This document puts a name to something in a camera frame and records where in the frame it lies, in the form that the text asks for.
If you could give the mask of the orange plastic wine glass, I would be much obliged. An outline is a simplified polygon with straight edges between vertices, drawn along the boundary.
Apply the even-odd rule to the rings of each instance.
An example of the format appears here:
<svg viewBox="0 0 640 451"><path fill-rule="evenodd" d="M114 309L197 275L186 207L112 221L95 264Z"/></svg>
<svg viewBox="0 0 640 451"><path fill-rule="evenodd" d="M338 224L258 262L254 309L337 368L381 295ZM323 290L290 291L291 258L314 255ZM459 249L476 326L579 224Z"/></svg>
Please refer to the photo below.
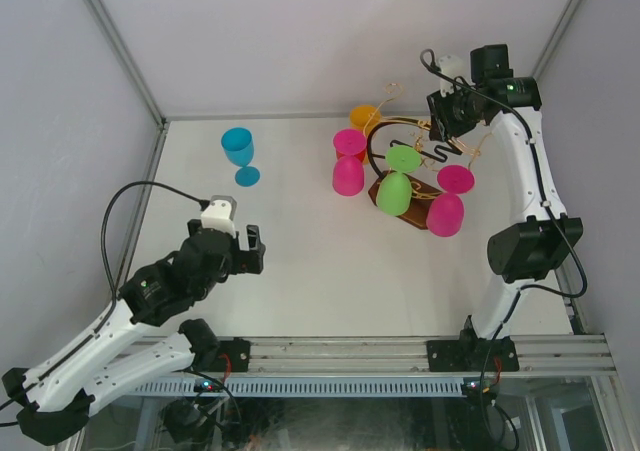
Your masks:
<svg viewBox="0 0 640 451"><path fill-rule="evenodd" d="M349 115L351 127L359 130L368 139L373 128L380 122L381 113L372 105L359 105L353 108Z"/></svg>

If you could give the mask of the pink wine glass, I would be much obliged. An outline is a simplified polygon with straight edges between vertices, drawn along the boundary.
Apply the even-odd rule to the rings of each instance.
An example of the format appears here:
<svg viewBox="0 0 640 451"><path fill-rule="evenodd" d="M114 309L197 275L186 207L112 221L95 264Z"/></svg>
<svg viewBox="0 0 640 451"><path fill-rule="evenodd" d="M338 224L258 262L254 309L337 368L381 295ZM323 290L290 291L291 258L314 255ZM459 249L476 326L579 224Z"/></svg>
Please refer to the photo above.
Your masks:
<svg viewBox="0 0 640 451"><path fill-rule="evenodd" d="M452 237L460 231L464 220L461 195L473 189L475 177L467 167L448 165L437 173L437 182L443 193L430 205L426 225L436 236Z"/></svg>
<svg viewBox="0 0 640 451"><path fill-rule="evenodd" d="M333 168L332 186L342 196L355 196L364 188L363 159L367 140L356 129L343 129L333 138L336 163Z"/></svg>

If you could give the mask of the gold wire wine glass rack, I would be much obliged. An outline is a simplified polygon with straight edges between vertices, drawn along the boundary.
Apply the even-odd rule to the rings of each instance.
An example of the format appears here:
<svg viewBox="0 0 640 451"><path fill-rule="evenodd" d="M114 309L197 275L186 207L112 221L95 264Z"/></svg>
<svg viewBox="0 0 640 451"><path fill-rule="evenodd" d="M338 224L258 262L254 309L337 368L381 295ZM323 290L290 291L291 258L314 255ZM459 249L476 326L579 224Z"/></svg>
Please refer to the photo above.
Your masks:
<svg viewBox="0 0 640 451"><path fill-rule="evenodd" d="M389 173L389 166L386 164L385 155L387 151L397 145L407 145L413 147L421 156L421 166L409 174L411 186L413 188L409 209L400 216L393 216L419 230L428 230L426 217L433 200L443 193L438 182L437 173L448 165L461 165L467 167L472 172L473 163L481 156L483 144L469 146L458 138L452 138L445 144L434 147L435 151L442 151L443 156L424 151L424 143L428 138L430 129L429 119L414 119L402 116L385 116L381 109L386 104L396 100L404 93L402 85L390 83L385 87L388 97L375 107L381 113L380 122L373 128L367 139L366 161L370 164L377 178L368 191L369 197L376 205L376 196L383 178ZM395 140L389 144L387 151L383 154L373 151L373 140L377 132L389 126L407 126L413 131L410 136L413 138L411 144Z"/></svg>

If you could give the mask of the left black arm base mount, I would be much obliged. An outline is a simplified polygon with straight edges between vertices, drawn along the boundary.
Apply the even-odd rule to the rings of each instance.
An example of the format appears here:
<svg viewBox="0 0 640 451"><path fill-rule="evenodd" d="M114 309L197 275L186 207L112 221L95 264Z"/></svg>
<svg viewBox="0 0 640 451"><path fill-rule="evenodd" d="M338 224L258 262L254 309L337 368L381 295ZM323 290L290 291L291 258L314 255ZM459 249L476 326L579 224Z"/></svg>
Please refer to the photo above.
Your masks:
<svg viewBox="0 0 640 451"><path fill-rule="evenodd" d="M235 337L225 339L217 346L198 353L192 368L198 372L237 372L244 373L249 369L251 342Z"/></svg>

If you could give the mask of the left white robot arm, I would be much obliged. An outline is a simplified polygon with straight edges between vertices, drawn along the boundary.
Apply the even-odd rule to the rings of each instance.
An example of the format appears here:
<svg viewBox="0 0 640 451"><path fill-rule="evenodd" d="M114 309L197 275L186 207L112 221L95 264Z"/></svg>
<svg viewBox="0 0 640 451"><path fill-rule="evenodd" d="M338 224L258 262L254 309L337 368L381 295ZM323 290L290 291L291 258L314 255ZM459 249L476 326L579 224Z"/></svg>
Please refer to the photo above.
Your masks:
<svg viewBox="0 0 640 451"><path fill-rule="evenodd" d="M266 246L258 226L249 225L246 231L248 247L241 249L238 236L190 221L190 235L181 248L136 271L115 304L65 348L37 367L7 371L2 384L21 407L16 422L22 434L56 445L142 384L219 364L220 340L202 318L183 321L176 332L143 351L119 355L204 300L229 276L260 274Z"/></svg>

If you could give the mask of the aluminium front rail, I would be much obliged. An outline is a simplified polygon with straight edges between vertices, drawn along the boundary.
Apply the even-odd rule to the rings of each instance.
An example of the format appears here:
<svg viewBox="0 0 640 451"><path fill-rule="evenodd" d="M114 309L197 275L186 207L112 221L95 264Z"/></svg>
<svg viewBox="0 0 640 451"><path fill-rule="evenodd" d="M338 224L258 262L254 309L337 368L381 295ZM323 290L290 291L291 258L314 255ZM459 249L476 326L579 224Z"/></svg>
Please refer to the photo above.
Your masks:
<svg viewBox="0 0 640 451"><path fill-rule="evenodd" d="M426 342L435 337L251 338L252 375L418 375L431 372ZM602 335L516 336L521 376L612 375L616 368Z"/></svg>

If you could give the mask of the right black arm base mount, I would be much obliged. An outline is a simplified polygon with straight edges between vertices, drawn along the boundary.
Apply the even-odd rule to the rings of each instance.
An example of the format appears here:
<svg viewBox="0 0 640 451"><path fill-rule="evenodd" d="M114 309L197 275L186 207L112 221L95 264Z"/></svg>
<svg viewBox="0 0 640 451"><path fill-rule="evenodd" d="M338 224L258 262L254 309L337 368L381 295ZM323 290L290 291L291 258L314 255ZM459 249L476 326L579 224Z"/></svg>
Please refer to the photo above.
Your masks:
<svg viewBox="0 0 640 451"><path fill-rule="evenodd" d="M517 372L520 364L515 344L506 340L480 340L465 345L461 340L429 340L426 352L431 372Z"/></svg>

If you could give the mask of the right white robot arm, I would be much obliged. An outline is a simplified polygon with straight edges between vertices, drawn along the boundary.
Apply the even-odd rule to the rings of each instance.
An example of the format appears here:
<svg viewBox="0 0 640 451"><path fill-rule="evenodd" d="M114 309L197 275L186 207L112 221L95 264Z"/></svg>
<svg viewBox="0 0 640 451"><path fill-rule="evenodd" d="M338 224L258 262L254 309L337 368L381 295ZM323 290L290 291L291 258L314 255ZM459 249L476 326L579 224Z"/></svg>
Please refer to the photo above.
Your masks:
<svg viewBox="0 0 640 451"><path fill-rule="evenodd" d="M536 80L515 76L504 44L470 53L471 78L446 69L433 50L421 64L448 91L427 97L433 140L452 143L483 124L506 162L510 223L489 238L487 260L494 276L479 307L468 317L471 335L459 345L461 362L480 370L492 362L492 341L509 334L509 323L525 296L544 290L543 280L566 259L581 262L575 245L583 235L580 218L568 214L558 195L542 133L542 101Z"/></svg>

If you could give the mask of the blue plastic wine glass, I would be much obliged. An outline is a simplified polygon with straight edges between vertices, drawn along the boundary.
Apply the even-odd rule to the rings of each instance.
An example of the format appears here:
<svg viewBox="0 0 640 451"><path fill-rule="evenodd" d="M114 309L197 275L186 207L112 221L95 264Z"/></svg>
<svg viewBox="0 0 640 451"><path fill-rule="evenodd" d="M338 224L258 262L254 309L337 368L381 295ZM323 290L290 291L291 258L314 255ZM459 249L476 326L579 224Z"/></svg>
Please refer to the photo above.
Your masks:
<svg viewBox="0 0 640 451"><path fill-rule="evenodd" d="M254 158L254 142L251 132L243 127L227 130L221 137L221 146L227 159L238 167L235 182L251 187L260 180L260 171L251 165Z"/></svg>

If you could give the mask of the green plastic wine glass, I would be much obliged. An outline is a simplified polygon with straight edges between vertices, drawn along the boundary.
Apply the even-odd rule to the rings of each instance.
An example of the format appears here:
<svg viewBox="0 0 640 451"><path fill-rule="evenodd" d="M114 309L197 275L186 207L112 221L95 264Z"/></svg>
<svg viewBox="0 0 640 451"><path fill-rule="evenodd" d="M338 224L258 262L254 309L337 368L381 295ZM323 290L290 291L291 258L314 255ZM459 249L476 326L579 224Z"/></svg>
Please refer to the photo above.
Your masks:
<svg viewBox="0 0 640 451"><path fill-rule="evenodd" d="M376 206L385 214L400 216L410 206L413 188L409 174L421 166L421 156L407 145L391 147L385 155L389 173L380 183Z"/></svg>

